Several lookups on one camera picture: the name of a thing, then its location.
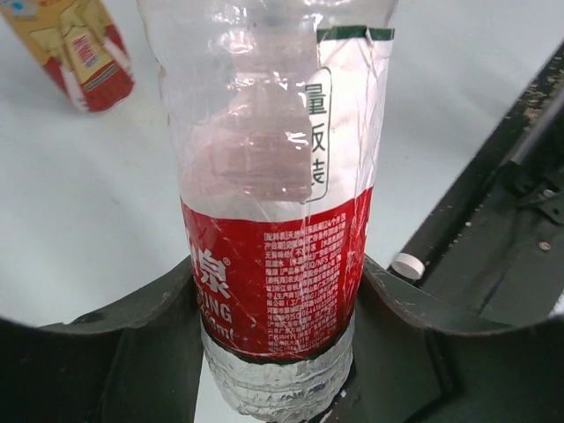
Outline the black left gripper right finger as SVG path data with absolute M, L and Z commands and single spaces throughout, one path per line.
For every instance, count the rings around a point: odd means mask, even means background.
M 516 328 L 364 266 L 352 380 L 331 422 L 560 422 L 563 320 Z

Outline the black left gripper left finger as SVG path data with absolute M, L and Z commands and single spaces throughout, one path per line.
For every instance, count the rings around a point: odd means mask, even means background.
M 71 323 L 1 321 L 3 422 L 192 422 L 203 360 L 191 261 Z

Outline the white tea bottle cap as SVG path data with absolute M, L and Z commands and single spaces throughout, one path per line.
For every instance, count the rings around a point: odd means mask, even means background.
M 404 278 L 420 280 L 426 266 L 415 256 L 401 252 L 390 264 L 391 269 Z

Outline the red cap water bottle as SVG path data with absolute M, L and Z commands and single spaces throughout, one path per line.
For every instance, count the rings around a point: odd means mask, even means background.
M 326 410 L 353 363 L 394 1 L 141 1 L 223 398 Z

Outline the amber tea bottle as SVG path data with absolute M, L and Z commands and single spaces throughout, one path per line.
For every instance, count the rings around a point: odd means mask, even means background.
M 130 55 L 103 2 L 2 1 L 1 13 L 78 110 L 103 112 L 132 92 Z

